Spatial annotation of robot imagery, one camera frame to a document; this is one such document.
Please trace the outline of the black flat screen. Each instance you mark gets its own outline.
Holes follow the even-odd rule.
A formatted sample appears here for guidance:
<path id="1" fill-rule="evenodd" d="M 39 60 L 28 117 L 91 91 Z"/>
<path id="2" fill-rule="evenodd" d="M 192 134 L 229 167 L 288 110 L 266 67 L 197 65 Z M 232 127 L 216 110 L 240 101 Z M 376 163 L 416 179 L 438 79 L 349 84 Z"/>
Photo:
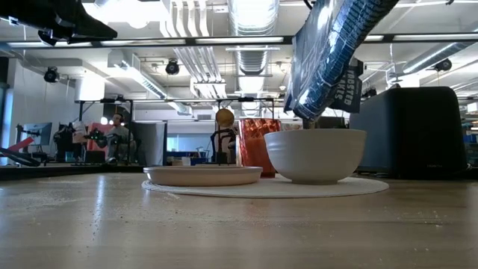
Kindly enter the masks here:
<path id="1" fill-rule="evenodd" d="M 345 129 L 345 119 L 343 117 L 319 117 L 314 127 L 316 129 Z"/>

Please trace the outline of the background black workbench frame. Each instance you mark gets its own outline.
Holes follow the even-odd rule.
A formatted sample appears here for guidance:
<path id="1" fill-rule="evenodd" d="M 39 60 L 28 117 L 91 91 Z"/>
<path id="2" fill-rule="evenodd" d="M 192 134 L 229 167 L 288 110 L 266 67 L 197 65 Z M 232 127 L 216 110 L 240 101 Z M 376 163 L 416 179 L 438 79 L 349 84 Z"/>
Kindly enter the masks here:
<path id="1" fill-rule="evenodd" d="M 275 119 L 275 109 L 276 103 L 284 103 L 284 99 L 274 99 L 274 98 L 253 98 L 253 97 L 238 97 L 238 98 L 226 98 L 226 99 L 124 99 L 123 97 L 119 96 L 116 99 L 100 99 L 100 100 L 75 100 L 75 103 L 80 105 L 80 112 L 79 112 L 79 119 L 82 120 L 83 117 L 83 105 L 85 103 L 101 103 L 101 104 L 115 104 L 121 105 L 124 103 L 129 104 L 129 113 L 130 117 L 128 123 L 132 121 L 140 122 L 139 120 L 135 119 L 134 116 L 134 109 L 135 105 L 137 104 L 168 104 L 172 108 L 174 108 L 180 116 L 187 116 L 188 114 L 185 112 L 185 109 L 182 108 L 183 105 L 186 104 L 202 104 L 202 105 L 210 105 L 211 107 L 217 106 L 220 109 L 227 109 L 227 107 L 233 102 L 259 102 L 267 109 L 269 109 L 272 113 L 272 118 Z M 193 115 L 193 113 L 189 113 L 191 118 L 189 119 L 190 122 L 214 122 L 215 123 L 215 131 L 217 132 L 217 137 L 220 140 L 222 138 L 221 131 L 223 128 L 225 129 L 233 129 L 234 122 L 239 119 L 239 117 L 233 116 L 233 120 L 231 124 L 226 125 L 224 122 L 220 122 L 217 119 L 217 116 L 212 117 L 209 120 L 201 120 L 199 117 Z"/>

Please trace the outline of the background computer monitor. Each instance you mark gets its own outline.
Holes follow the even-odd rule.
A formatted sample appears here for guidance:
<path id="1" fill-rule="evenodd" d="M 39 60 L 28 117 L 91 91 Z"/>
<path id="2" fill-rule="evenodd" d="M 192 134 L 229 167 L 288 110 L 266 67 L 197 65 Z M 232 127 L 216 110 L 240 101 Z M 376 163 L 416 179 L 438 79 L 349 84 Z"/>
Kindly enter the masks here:
<path id="1" fill-rule="evenodd" d="M 30 146 L 48 146 L 52 135 L 52 123 L 26 123 L 22 126 L 21 138 L 32 138 Z"/>

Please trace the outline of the person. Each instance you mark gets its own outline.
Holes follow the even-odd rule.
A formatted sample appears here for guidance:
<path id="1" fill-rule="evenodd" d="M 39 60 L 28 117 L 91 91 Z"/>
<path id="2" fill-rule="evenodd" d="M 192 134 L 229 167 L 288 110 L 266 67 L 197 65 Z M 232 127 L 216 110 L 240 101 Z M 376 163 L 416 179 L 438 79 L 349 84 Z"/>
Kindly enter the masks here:
<path id="1" fill-rule="evenodd" d="M 112 121 L 113 127 L 106 134 L 109 159 L 133 161 L 137 148 L 133 134 L 122 125 L 124 121 L 123 115 L 113 115 Z"/>

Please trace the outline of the red and black wheel device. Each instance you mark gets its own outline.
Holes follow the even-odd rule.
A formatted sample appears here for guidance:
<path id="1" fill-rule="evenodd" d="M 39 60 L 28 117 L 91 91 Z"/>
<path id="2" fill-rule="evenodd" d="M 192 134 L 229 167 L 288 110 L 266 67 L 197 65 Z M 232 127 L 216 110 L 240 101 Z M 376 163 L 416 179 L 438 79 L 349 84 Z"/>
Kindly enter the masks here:
<path id="1" fill-rule="evenodd" d="M 9 148 L 0 147 L 0 157 L 9 158 L 18 164 L 25 165 L 27 167 L 39 167 L 40 162 L 30 157 L 29 154 L 21 153 L 19 150 L 29 146 L 34 142 L 32 137 L 27 137 L 24 140 L 10 146 Z"/>

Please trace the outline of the black toaster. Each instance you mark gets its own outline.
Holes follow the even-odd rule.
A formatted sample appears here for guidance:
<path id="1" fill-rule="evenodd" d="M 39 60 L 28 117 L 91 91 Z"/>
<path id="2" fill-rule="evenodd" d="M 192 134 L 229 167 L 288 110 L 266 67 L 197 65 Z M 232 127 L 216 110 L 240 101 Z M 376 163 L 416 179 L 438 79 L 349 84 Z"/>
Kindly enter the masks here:
<path id="1" fill-rule="evenodd" d="M 459 102 L 449 87 L 386 90 L 361 104 L 350 128 L 367 133 L 360 173 L 431 179 L 468 167 Z"/>

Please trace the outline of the silver ventilation duct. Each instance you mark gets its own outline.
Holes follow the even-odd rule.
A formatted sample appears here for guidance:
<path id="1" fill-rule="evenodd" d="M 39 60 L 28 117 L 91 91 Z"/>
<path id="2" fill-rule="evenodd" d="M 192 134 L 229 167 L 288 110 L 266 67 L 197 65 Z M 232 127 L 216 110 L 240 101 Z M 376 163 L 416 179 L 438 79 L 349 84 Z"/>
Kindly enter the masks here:
<path id="1" fill-rule="evenodd" d="M 279 16 L 280 0 L 227 0 L 233 36 L 271 36 Z M 244 75 L 260 75 L 266 70 L 269 52 L 235 53 L 238 69 Z"/>

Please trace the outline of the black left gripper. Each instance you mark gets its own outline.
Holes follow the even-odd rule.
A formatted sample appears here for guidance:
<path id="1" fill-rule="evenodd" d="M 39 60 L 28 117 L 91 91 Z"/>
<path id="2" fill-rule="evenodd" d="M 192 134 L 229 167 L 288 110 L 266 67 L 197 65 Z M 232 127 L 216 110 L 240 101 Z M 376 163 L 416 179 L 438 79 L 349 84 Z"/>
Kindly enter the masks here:
<path id="1" fill-rule="evenodd" d="M 70 39 L 112 40 L 117 32 L 92 17 L 81 0 L 0 0 L 0 19 L 39 30 L 50 46 Z"/>

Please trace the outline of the red cloth panel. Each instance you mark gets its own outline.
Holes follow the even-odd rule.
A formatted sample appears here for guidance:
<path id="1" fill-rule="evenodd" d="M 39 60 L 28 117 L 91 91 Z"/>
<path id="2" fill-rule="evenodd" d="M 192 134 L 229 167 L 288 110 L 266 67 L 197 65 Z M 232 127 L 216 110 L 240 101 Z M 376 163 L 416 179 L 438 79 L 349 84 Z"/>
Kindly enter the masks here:
<path id="1" fill-rule="evenodd" d="M 91 123 L 87 126 L 87 151 L 106 151 L 105 135 L 112 129 L 112 125 Z"/>

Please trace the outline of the beige ceramic plate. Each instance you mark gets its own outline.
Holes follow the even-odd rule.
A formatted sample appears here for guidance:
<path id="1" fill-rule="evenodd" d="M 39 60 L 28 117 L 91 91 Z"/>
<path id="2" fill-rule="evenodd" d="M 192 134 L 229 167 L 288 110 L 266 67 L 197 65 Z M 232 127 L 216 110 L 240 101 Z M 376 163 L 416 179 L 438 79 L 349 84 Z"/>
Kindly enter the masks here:
<path id="1" fill-rule="evenodd" d="M 247 185 L 261 178 L 261 167 L 171 166 L 145 167 L 143 172 L 156 185 L 182 187 L 220 187 Z"/>

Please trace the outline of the copper orange faceted tumbler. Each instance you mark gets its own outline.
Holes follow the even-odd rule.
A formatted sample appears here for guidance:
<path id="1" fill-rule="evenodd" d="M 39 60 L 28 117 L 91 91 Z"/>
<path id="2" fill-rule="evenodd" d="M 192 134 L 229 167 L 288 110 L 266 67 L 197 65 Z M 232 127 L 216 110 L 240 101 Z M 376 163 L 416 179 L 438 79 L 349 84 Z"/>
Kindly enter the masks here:
<path id="1" fill-rule="evenodd" d="M 245 118 L 239 122 L 240 156 L 245 167 L 261 167 L 261 178 L 274 178 L 276 170 L 270 162 L 264 136 L 279 132 L 280 122 L 269 118 Z"/>

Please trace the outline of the white ceramic bowl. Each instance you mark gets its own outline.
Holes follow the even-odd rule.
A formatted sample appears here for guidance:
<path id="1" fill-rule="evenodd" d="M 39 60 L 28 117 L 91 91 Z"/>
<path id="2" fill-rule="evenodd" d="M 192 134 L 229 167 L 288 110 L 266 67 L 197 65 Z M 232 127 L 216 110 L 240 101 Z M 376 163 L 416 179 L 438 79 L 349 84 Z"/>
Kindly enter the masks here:
<path id="1" fill-rule="evenodd" d="M 351 176 L 364 154 L 367 132 L 299 129 L 264 136 L 275 170 L 294 184 L 335 185 Z"/>

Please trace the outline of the black table frame rail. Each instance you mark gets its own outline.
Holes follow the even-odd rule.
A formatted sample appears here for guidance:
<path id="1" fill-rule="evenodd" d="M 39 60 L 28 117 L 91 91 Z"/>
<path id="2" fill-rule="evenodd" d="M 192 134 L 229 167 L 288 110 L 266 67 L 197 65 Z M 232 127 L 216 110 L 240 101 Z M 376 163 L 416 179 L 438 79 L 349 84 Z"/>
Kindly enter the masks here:
<path id="1" fill-rule="evenodd" d="M 72 176 L 92 173 L 142 173 L 144 166 L 139 165 L 70 165 L 45 167 L 0 167 L 0 182 Z"/>

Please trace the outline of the blue cereal box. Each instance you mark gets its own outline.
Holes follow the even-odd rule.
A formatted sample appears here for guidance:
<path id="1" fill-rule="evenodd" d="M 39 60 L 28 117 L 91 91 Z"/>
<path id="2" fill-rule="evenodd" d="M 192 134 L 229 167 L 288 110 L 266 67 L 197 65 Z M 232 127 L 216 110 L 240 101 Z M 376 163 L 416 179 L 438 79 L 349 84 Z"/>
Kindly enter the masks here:
<path id="1" fill-rule="evenodd" d="M 284 111 L 317 119 L 335 101 L 356 49 L 399 0 L 317 0 L 292 39 Z"/>

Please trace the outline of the white round woven placemat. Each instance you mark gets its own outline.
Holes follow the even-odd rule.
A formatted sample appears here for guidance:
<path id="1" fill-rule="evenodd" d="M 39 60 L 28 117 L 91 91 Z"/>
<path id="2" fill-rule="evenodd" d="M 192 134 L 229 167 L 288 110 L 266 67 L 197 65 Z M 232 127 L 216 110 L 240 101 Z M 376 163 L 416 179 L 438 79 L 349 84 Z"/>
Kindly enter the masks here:
<path id="1" fill-rule="evenodd" d="M 289 179 L 278 176 L 274 179 L 261 179 L 248 185 L 220 187 L 173 187 L 158 185 L 146 180 L 142 183 L 142 188 L 167 194 L 204 197 L 289 199 L 374 194 L 389 189 L 389 184 L 375 179 L 347 177 L 335 185 L 297 185 Z"/>

